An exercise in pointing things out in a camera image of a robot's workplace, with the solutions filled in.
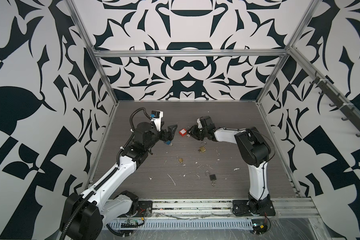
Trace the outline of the aluminium front rail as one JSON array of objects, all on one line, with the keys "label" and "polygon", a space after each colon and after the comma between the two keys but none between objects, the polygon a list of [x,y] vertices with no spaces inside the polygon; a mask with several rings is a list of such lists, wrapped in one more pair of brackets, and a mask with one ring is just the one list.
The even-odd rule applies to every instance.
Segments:
[{"label": "aluminium front rail", "polygon": [[[150,218],[169,218],[178,220],[206,219],[206,218],[319,218],[320,214],[309,198],[276,198],[272,200],[276,211],[275,216],[244,216],[233,214],[232,199],[156,199],[153,201],[153,212]],[[134,212],[138,204],[125,197],[119,196],[108,201],[105,206],[98,208],[94,204],[86,203],[79,210],[79,214],[94,210],[100,214],[103,223],[109,223],[117,218],[135,218]]]}]

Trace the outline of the circuit board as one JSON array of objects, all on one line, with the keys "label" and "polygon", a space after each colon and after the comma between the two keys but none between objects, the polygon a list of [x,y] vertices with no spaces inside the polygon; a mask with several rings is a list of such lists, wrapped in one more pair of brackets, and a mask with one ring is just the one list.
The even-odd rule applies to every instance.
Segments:
[{"label": "circuit board", "polygon": [[270,228],[267,223],[264,222],[252,222],[252,230],[250,232],[254,235],[261,236],[265,234]]},{"label": "circuit board", "polygon": [[141,221],[137,221],[137,220],[127,220],[126,223],[121,223],[120,227],[121,228],[138,228],[141,227],[145,224],[145,219],[142,218]]}]

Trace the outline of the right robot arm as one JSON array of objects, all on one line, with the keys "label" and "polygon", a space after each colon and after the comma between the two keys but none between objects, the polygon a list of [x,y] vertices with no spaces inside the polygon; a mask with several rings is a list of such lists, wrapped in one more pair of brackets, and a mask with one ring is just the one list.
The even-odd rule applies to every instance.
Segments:
[{"label": "right robot arm", "polygon": [[272,159],[271,147],[257,128],[217,128],[211,117],[197,119],[197,124],[187,130],[188,135],[198,141],[236,144],[242,159],[248,165],[250,188],[248,199],[234,200],[232,212],[235,216],[273,216],[276,214],[267,183],[268,162]]}]

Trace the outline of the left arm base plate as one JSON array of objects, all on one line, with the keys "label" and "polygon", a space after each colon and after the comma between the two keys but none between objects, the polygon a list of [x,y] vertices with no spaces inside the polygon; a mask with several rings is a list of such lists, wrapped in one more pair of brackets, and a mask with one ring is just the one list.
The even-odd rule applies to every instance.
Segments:
[{"label": "left arm base plate", "polygon": [[137,210],[134,212],[135,218],[149,218],[153,212],[153,201],[138,201]]}]

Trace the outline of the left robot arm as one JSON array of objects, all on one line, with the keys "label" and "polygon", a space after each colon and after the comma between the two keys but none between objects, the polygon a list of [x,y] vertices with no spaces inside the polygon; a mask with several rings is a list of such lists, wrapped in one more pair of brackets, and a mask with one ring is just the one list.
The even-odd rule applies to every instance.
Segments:
[{"label": "left robot arm", "polygon": [[131,136],[116,154],[116,163],[81,194],[72,193],[65,202],[60,223],[60,239],[95,240],[106,227],[116,236],[110,223],[120,216],[133,216],[138,211],[139,197],[124,191],[114,200],[111,195],[152,153],[159,141],[172,142],[177,125],[163,128],[164,113],[145,108],[136,109],[129,118]]}]

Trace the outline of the large brass padlock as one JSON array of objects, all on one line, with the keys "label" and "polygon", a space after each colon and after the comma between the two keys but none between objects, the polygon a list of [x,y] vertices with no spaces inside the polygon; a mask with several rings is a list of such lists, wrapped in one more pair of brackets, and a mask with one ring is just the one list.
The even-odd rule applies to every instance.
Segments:
[{"label": "large brass padlock", "polygon": [[198,152],[199,153],[204,153],[207,149],[206,149],[206,145],[207,145],[207,143],[206,142],[203,142],[202,144],[201,144],[201,146],[199,147],[199,149],[198,149]]}]

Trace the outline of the wall hook rack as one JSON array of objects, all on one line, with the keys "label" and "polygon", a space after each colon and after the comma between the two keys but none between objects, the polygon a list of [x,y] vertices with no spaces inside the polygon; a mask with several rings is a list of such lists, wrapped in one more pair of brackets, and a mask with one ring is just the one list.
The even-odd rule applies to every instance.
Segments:
[{"label": "wall hook rack", "polygon": [[330,107],[337,108],[342,112],[344,117],[342,121],[351,122],[359,131],[356,137],[360,138],[360,110],[355,104],[351,103],[328,79],[321,76],[318,71],[314,73],[315,79],[310,83],[315,84],[320,90],[320,96],[327,96],[332,102]]}]

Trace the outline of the right circuit board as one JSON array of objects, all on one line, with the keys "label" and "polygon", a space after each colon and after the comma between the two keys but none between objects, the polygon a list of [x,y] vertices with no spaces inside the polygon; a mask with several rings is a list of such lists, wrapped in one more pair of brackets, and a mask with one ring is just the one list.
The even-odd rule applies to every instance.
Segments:
[{"label": "right circuit board", "polygon": [[252,222],[252,230],[250,232],[254,235],[261,236],[265,234],[270,228],[267,223],[264,222]]}]

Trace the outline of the black padlock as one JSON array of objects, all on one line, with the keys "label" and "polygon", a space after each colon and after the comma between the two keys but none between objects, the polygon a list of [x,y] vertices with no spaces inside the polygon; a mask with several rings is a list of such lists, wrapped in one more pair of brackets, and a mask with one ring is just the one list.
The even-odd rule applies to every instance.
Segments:
[{"label": "black padlock", "polygon": [[214,174],[211,174],[210,171],[205,171],[205,175],[207,177],[209,177],[210,181],[211,181],[211,184],[212,186],[214,187],[216,185],[216,180],[217,180],[217,177],[216,175]]}]

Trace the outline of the red padlock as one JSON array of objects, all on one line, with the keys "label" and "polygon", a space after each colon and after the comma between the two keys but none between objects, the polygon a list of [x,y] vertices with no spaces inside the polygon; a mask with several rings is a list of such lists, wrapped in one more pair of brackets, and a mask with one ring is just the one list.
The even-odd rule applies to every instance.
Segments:
[{"label": "red padlock", "polygon": [[187,135],[189,134],[189,130],[190,130],[189,127],[183,128],[183,129],[181,129],[181,130],[179,131],[179,134],[180,134],[182,137],[187,136]]}]

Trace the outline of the left circuit board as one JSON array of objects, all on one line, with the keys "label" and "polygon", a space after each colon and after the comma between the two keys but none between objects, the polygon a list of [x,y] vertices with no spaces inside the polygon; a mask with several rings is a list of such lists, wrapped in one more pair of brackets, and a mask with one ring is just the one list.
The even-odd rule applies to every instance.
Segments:
[{"label": "left circuit board", "polygon": [[145,224],[145,219],[142,218],[141,221],[137,221],[137,220],[127,220],[126,223],[121,223],[120,227],[121,228],[138,228],[141,227]]}]

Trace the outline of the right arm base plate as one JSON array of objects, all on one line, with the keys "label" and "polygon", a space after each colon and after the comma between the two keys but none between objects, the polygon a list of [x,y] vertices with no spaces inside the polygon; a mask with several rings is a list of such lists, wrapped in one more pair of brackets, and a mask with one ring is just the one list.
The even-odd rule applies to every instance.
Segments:
[{"label": "right arm base plate", "polygon": [[275,216],[276,211],[270,200],[234,200],[232,212],[237,217],[244,216]]}]

